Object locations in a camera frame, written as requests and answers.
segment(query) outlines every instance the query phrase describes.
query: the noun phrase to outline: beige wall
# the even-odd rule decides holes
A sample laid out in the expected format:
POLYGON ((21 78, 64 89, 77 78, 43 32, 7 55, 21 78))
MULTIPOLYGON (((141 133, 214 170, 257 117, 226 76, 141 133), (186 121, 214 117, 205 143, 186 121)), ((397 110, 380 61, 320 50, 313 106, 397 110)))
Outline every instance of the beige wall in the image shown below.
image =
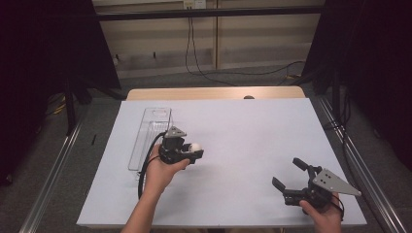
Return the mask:
MULTIPOLYGON (((129 4, 131 1, 95 0, 95 9, 97 13, 183 9, 183 1, 155 0, 148 4, 142 3, 148 2, 145 0, 134 0, 139 4, 129 4)), ((207 8, 313 6, 323 5, 324 1, 208 0, 207 8)), ((194 18, 196 50, 210 56, 203 59, 206 69, 302 60, 306 58, 318 20, 319 15, 194 18)), ((176 59, 185 59, 189 33, 187 18, 103 21, 101 25, 113 56, 151 59, 155 52, 160 55, 175 53, 176 59)))

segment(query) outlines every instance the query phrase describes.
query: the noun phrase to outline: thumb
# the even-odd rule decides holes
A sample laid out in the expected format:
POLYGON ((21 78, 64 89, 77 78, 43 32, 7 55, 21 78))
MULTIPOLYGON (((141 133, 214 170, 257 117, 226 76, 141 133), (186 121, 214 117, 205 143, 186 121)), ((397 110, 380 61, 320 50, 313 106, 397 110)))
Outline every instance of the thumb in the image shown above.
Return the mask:
POLYGON ((186 167, 188 167, 189 163, 190 163, 190 160, 188 158, 186 158, 186 159, 184 159, 180 162, 172 164, 173 171, 174 172, 179 172, 180 170, 184 170, 186 167))
POLYGON ((319 212, 315 208, 313 208, 313 206, 309 204, 309 202, 302 200, 299 202, 299 205, 303 209, 303 211, 305 211, 313 220, 316 221, 321 217, 321 214, 319 214, 319 212))

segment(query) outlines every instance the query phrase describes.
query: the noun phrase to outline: forearm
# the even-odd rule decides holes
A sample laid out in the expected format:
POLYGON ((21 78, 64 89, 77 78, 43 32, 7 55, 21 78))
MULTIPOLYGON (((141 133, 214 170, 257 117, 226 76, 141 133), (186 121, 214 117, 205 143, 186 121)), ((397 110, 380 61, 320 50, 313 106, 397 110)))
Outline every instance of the forearm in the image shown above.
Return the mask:
POLYGON ((161 192, 145 190, 121 232, 148 233, 152 227, 155 206, 160 198, 160 194, 161 192))

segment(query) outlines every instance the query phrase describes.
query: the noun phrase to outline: black horizontal bar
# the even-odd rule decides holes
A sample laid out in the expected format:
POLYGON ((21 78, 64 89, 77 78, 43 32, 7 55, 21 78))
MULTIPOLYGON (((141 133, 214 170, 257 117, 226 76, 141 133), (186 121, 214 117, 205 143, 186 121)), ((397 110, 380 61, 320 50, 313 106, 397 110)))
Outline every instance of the black horizontal bar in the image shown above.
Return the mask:
POLYGON ((74 19, 74 20, 133 20, 180 17, 242 17, 242 16, 269 16, 269 15, 302 15, 320 14, 324 11, 349 9, 348 7, 278 7, 278 8, 251 8, 251 9, 204 9, 204 10, 173 10, 156 12, 129 12, 129 13, 99 13, 96 15, 48 16, 47 19, 74 19))

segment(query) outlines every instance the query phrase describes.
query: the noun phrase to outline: wall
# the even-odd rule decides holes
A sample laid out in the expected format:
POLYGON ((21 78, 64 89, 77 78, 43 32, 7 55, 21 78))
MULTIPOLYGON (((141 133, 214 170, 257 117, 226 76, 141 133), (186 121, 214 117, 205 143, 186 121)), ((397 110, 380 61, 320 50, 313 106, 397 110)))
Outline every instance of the wall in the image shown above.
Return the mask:
MULTIPOLYGON (((94 0, 97 13, 183 9, 183 1, 94 0)), ((324 0, 208 0, 207 8, 323 5, 324 0)), ((305 60, 319 15, 205 17, 192 20, 201 70, 283 65, 305 60)), ((186 72, 187 18, 101 22, 108 46, 120 59, 120 78, 186 72)), ((188 66, 197 69, 192 42, 188 66)))

